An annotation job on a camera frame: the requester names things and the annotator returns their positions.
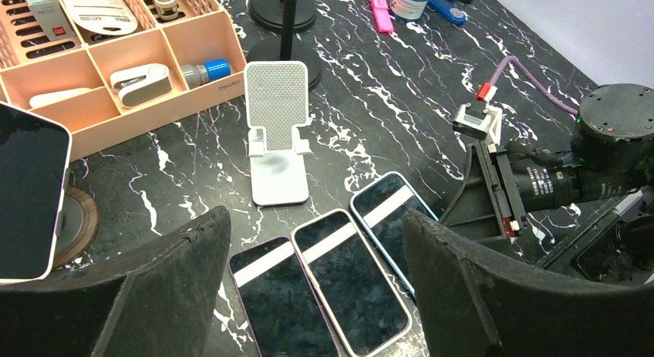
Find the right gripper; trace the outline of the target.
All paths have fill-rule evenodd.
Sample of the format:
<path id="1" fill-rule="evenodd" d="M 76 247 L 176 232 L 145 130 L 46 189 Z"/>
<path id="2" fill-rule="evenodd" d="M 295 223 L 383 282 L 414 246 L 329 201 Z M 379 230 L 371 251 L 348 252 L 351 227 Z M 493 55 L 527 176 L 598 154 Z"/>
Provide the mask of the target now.
<path id="1" fill-rule="evenodd" d="M 526 228 L 527 212 L 511 162 L 517 152 L 483 141 L 467 146 L 464 181 L 439 222 L 456 234 L 490 243 Z"/>

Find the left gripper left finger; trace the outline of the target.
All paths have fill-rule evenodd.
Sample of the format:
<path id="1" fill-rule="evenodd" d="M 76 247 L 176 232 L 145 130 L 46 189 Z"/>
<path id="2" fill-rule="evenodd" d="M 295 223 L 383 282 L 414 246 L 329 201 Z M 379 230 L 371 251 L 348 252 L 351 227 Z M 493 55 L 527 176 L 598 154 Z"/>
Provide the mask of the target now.
<path id="1" fill-rule="evenodd" d="M 231 241 L 217 206 L 114 258 L 1 288 L 3 356 L 200 356 Z"/>

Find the blue-edged smartphone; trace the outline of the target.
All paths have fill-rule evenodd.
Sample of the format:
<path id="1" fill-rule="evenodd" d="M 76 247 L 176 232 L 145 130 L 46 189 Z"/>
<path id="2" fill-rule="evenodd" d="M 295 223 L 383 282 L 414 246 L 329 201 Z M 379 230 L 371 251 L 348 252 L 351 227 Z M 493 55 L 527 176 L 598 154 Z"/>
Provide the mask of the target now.
<path id="1" fill-rule="evenodd" d="M 403 249 L 403 220 L 408 210 L 418 210 L 437 220 L 426 201 L 396 171 L 385 173 L 353 195 L 349 208 L 403 287 L 415 290 Z"/>

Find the pink-cased tall smartphone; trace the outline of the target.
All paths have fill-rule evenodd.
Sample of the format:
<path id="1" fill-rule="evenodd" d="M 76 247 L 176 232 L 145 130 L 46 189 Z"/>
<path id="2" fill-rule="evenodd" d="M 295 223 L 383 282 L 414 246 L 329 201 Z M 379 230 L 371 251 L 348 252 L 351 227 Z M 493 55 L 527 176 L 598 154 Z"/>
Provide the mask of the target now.
<path id="1" fill-rule="evenodd" d="M 378 355 L 408 331 L 408 309 L 346 210 L 298 226 L 291 239 L 350 356 Z"/>

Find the magenta-edged black smartphone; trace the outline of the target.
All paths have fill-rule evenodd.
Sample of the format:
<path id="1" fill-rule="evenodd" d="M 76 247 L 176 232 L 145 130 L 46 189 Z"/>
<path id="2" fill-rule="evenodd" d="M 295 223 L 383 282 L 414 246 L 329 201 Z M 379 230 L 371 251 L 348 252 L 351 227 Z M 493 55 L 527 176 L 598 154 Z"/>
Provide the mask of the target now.
<path id="1" fill-rule="evenodd" d="M 339 356 L 290 239 L 275 237 L 228 262 L 260 356 Z"/>

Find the black round-base phone stand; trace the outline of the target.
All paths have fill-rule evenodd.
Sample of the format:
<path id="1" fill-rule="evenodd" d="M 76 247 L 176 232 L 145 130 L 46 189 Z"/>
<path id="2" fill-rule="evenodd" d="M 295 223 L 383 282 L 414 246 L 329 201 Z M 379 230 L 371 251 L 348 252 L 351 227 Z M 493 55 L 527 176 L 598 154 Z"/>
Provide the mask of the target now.
<path id="1" fill-rule="evenodd" d="M 299 61 L 308 70 L 308 89 L 313 90 L 322 78 L 322 60 L 315 49 L 296 36 L 311 28 L 316 20 L 315 3 L 310 0 L 251 0 L 252 20 L 275 37 L 255 44 L 246 55 L 254 61 Z"/>

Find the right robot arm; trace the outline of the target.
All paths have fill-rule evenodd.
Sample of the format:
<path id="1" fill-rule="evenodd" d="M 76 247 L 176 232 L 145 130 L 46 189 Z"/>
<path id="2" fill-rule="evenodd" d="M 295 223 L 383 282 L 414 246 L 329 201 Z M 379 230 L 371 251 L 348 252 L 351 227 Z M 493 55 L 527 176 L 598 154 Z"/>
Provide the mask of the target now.
<path id="1" fill-rule="evenodd" d="M 602 85 L 583 99 L 568 150 L 517 141 L 499 145 L 500 118 L 480 104 L 461 107 L 453 124 L 472 136 L 464 182 L 440 217 L 457 234 L 493 244 L 522 234 L 533 212 L 633 196 L 653 198 L 653 92 L 628 83 Z M 653 271 L 653 215 L 625 218 L 565 242 L 548 267 L 606 284 L 633 285 Z"/>

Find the white folding phone stand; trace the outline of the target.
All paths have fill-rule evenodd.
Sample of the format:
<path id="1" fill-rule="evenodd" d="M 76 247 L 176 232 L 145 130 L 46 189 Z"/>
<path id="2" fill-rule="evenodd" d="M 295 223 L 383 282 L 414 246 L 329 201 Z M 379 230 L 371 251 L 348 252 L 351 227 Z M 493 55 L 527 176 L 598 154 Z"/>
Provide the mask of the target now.
<path id="1" fill-rule="evenodd" d="M 256 61 L 244 68 L 252 200 L 260 207 L 308 199 L 299 129 L 310 124 L 308 69 L 299 61 Z"/>

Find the blue stapler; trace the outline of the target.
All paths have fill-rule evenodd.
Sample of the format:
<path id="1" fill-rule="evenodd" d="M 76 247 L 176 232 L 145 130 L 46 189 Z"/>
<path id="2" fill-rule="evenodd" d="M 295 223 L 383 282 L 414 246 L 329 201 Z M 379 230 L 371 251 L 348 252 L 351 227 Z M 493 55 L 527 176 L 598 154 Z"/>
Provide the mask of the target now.
<path id="1" fill-rule="evenodd" d="M 427 5 L 448 22 L 462 25 L 467 21 L 465 6 L 471 5 L 473 2 L 474 0 L 428 0 Z"/>

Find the small white blue bottle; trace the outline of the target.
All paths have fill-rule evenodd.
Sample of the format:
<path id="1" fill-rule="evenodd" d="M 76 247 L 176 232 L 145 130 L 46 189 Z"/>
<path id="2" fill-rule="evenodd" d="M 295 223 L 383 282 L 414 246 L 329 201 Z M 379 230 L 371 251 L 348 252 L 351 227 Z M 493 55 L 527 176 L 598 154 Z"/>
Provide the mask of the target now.
<path id="1" fill-rule="evenodd" d="M 406 21 L 416 21 L 423 14 L 428 0 L 391 0 L 390 11 Z"/>

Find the white stapler in organizer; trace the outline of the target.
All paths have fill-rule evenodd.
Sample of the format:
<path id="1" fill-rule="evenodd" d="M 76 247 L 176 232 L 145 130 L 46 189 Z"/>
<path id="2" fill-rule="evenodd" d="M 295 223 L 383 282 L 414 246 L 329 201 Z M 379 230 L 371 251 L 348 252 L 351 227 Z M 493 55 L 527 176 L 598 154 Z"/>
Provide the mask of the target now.
<path id="1" fill-rule="evenodd" d="M 122 69 L 109 76 L 110 87 L 121 105 L 134 108 L 167 95 L 173 89 L 169 68 L 150 63 Z"/>

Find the orange plastic file organizer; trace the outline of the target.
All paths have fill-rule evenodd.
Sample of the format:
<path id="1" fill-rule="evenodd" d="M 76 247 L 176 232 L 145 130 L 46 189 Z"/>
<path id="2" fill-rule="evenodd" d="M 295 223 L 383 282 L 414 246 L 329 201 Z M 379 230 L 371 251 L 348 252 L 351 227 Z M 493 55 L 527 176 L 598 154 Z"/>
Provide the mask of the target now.
<path id="1" fill-rule="evenodd" d="M 139 25 L 116 38 L 76 28 L 76 37 L 50 41 L 25 0 L 1 0 L 1 100 L 30 109 L 33 96 L 81 89 L 78 96 L 34 112 L 66 126 L 71 157 L 79 159 L 241 96 L 246 64 L 228 12 L 217 0 L 177 0 L 179 17 L 166 22 L 152 0 L 124 0 Z M 182 64 L 226 59 L 231 75 L 189 89 Z M 121 105 L 109 76 L 161 63 L 172 91 L 134 108 Z"/>

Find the pink highlighter marker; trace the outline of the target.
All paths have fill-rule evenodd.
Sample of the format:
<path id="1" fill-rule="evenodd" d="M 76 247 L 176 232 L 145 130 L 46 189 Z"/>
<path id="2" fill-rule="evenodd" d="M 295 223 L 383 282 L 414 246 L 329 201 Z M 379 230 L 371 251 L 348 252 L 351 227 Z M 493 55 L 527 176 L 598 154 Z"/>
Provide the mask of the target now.
<path id="1" fill-rule="evenodd" d="M 394 26 L 389 14 L 387 0 L 369 0 L 377 31 L 380 33 L 394 32 Z"/>

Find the beige long stapler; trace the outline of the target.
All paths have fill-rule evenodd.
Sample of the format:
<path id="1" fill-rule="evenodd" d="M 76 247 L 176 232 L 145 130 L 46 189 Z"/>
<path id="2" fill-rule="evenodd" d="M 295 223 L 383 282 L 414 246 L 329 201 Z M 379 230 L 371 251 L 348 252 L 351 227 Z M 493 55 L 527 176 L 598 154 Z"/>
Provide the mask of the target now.
<path id="1" fill-rule="evenodd" d="M 152 0 L 152 2 L 162 20 L 170 21 L 178 17 L 177 0 Z"/>

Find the green white small box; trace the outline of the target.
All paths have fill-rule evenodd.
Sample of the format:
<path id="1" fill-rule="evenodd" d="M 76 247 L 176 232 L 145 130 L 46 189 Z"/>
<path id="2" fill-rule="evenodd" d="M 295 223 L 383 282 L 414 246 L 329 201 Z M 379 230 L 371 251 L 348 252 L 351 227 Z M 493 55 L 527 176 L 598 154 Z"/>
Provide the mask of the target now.
<path id="1" fill-rule="evenodd" d="M 25 0 L 46 37 L 59 41 L 76 37 L 59 0 Z"/>

